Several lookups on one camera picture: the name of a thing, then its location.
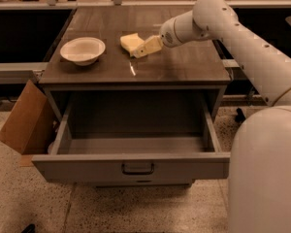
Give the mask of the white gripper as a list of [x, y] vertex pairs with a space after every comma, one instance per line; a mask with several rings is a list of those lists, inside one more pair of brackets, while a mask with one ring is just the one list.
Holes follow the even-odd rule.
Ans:
[[146, 55], [158, 52], [162, 50], [163, 44], [166, 47], [173, 48], [177, 45], [178, 40], [174, 30], [173, 19], [169, 19], [164, 22], [159, 30], [159, 35], [153, 35], [147, 38], [143, 43], [141, 43], [132, 54], [136, 58], [141, 58]]

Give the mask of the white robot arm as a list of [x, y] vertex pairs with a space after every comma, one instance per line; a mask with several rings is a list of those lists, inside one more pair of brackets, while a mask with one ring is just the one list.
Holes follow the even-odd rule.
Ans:
[[220, 41], [267, 107], [239, 128], [229, 167], [229, 233], [291, 233], [291, 58], [241, 25], [225, 0], [197, 0], [133, 54]]

